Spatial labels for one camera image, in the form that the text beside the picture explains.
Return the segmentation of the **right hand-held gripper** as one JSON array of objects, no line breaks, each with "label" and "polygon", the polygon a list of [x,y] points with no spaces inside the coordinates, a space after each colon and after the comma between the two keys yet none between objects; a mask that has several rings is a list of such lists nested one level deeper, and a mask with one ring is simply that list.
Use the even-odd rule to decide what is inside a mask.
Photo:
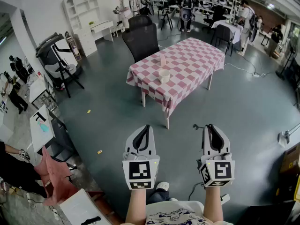
[{"label": "right hand-held gripper", "polygon": [[220,128],[213,124],[204,126],[202,150],[204,155],[197,160],[197,168],[206,188],[223,187],[234,180],[235,161],[230,141]]}]

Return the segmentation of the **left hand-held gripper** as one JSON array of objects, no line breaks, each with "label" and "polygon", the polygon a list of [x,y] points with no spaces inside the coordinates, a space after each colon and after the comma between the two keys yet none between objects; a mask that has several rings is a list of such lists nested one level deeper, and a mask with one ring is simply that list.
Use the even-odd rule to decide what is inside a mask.
[{"label": "left hand-held gripper", "polygon": [[128,188],[153,189],[160,162],[160,156],[155,155],[153,128],[145,125],[134,131],[126,140],[125,150],[122,168]]}]

